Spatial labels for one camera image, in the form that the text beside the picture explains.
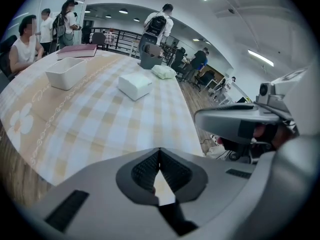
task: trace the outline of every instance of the white tissue box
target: white tissue box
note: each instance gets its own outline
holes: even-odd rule
[[[64,58],[45,73],[52,87],[70,90],[81,78],[84,78],[87,61],[83,58]]]
[[[141,73],[119,76],[118,88],[132,100],[136,101],[152,90],[152,81]]]

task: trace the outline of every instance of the plastic bag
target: plastic bag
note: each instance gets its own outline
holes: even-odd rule
[[[153,66],[151,71],[161,79],[170,79],[174,78],[177,75],[176,71],[166,65],[155,65]]]

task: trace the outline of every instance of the cable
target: cable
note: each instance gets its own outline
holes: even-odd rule
[[[211,141],[214,138],[214,136],[212,136],[211,138],[206,138],[203,142],[200,142],[200,145],[202,145],[203,143],[205,143],[205,141]]]

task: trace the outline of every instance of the maroon book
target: maroon book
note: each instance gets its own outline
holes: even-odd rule
[[[96,44],[80,44],[66,46],[56,54],[58,55],[58,60],[62,60],[64,58],[93,57],[95,56],[96,51]]]

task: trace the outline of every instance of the black backpack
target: black backpack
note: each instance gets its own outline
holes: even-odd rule
[[[167,20],[165,17],[155,16],[150,20],[144,32],[158,37],[162,30],[165,28],[166,24]]]

